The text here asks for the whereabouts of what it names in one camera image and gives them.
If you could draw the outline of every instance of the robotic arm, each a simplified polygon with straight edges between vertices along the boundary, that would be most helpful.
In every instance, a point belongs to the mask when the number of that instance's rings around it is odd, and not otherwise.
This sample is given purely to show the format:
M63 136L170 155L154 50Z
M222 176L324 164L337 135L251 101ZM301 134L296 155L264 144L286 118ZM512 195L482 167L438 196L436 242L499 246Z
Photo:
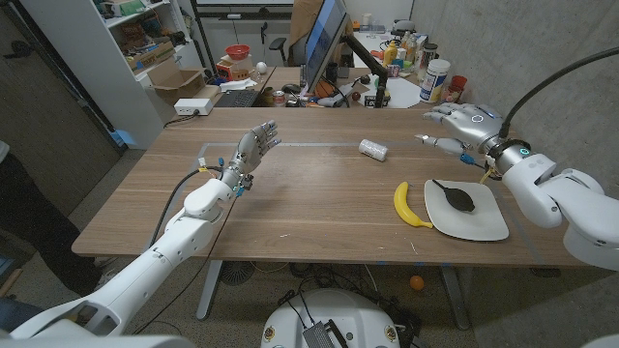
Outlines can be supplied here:
M598 182L575 169L553 176L556 163L519 139L499 137L503 117L487 105L443 103L424 114L454 138L417 135L448 153L474 150L486 156L488 168L503 183L524 215L552 228L565 217L570 223L563 243L577 259L619 271L619 201L604 195Z
M269 121L245 133L221 179L190 193L184 208L166 225L163 236L98 291L33 317L11 332L13 339L119 335L169 274L206 247L222 216L218 202L251 187L250 173L279 140Z

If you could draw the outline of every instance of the computer monitor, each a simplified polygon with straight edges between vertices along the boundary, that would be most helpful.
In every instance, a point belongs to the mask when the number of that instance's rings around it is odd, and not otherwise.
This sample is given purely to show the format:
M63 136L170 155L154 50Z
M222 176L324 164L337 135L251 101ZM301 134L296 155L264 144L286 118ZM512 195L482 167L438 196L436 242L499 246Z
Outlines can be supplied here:
M324 0L306 42L307 92L318 85L348 20L342 0Z

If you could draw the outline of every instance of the black pants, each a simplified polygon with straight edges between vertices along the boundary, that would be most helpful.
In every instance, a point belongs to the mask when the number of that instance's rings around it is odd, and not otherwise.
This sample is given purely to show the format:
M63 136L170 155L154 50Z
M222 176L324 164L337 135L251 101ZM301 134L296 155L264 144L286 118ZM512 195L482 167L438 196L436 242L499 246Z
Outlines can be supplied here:
M11 154L0 162L0 228L30 243L75 293L86 296L95 290L102 273L94 258L71 251L79 230L43 196Z

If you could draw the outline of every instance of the orange ball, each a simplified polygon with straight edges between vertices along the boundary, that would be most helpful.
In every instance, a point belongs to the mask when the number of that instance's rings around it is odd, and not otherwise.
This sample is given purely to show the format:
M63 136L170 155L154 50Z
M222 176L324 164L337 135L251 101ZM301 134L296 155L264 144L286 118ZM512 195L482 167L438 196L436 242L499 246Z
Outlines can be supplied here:
M424 288L424 279L418 275L411 276L410 287L417 291L421 291Z
M318 98L328 98L331 97L334 93L335 89L332 85L325 81L319 81L314 90L314 94Z

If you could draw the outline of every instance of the yellow banana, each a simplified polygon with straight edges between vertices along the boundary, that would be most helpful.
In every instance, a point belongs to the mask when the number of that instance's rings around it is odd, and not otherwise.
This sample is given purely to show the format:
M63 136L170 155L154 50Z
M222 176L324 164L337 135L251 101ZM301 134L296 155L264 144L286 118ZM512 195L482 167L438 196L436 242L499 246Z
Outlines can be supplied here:
M432 228L433 225L431 222L423 222L410 210L410 208L408 208L408 204L406 204L406 193L408 193L408 183L403 182L396 188L396 194L394 195L394 204L396 205L396 212L398 212L399 217L411 226Z

